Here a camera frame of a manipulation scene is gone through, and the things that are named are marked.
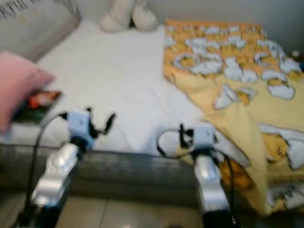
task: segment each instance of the book cover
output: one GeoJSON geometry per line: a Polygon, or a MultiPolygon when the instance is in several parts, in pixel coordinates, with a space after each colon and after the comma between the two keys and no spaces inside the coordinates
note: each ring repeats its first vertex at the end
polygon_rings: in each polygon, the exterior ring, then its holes
{"type": "Polygon", "coordinates": [[[15,115],[13,122],[41,125],[49,111],[62,96],[60,91],[36,91],[15,115]]]}

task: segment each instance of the white bed sheet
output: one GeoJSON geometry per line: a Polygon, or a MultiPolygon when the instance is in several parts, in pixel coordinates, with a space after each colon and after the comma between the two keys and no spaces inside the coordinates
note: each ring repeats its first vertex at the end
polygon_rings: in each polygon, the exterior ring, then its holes
{"type": "MultiPolygon", "coordinates": [[[[116,112],[112,131],[100,136],[94,149],[158,154],[155,139],[160,132],[180,123],[192,126],[202,117],[186,95],[163,77],[163,42],[164,27],[147,34],[131,29],[110,35],[83,21],[38,63],[57,77],[46,89],[64,93],[51,115],[91,106],[93,122],[103,127],[109,114],[116,112]]],[[[33,145],[38,131],[13,124],[0,142],[33,145]]],[[[41,144],[56,147],[67,139],[67,125],[58,119],[47,128],[41,144]]],[[[170,141],[168,136],[164,143],[170,141]]]]}

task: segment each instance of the tile floor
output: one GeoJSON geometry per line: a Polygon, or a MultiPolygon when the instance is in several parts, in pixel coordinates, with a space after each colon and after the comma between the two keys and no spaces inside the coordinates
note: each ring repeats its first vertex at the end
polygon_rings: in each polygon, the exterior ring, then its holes
{"type": "MultiPolygon", "coordinates": [[[[23,205],[24,194],[0,194],[0,227],[9,228],[23,205]]],[[[304,217],[278,215],[260,219],[239,215],[242,228],[304,228],[304,217]]],[[[57,228],[201,228],[196,208],[117,201],[112,199],[70,197],[57,228]]]]}

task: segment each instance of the cartoon print blanket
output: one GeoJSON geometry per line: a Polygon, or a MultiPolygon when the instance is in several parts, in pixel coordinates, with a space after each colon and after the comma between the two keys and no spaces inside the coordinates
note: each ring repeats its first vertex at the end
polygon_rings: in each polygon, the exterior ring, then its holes
{"type": "Polygon", "coordinates": [[[216,127],[260,214],[304,205],[304,73],[259,25],[168,20],[164,75],[216,127]]]}

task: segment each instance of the stuffed toy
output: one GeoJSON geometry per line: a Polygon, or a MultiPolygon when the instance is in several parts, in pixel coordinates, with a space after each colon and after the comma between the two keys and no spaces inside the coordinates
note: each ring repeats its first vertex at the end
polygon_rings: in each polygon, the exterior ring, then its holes
{"type": "Polygon", "coordinates": [[[100,20],[104,32],[117,33],[134,23],[141,32],[153,31],[157,27],[155,14],[147,8],[148,0],[113,0],[109,11],[100,20]]]}

